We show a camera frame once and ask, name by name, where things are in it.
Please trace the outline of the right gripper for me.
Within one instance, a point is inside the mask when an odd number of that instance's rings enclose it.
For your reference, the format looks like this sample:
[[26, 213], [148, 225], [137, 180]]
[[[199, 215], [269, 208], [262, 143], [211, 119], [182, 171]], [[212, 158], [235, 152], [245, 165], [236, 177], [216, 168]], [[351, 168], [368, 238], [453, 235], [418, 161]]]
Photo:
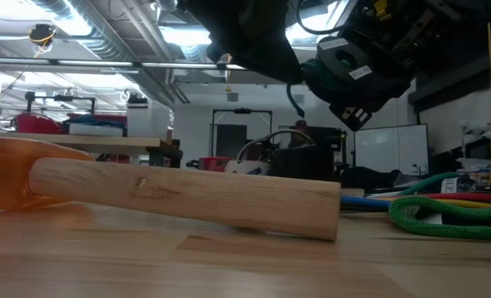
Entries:
[[[378, 76], [408, 79], [419, 71], [442, 66], [446, 43], [474, 25], [481, 2], [470, 0], [358, 0], [344, 24], [344, 36], [366, 37], [378, 42], [385, 53], [377, 58]], [[415, 91], [411, 80], [396, 98], [374, 103], [373, 108], [331, 103], [330, 111], [352, 132], [407, 123], [408, 96]]]

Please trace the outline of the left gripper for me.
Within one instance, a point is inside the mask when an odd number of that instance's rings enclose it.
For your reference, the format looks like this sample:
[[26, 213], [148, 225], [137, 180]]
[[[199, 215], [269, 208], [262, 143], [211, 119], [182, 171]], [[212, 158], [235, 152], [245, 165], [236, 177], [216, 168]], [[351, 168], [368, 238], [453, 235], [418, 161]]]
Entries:
[[184, 0], [187, 11], [208, 32], [218, 54], [233, 64], [288, 84], [299, 84], [301, 67], [282, 36], [287, 0]]

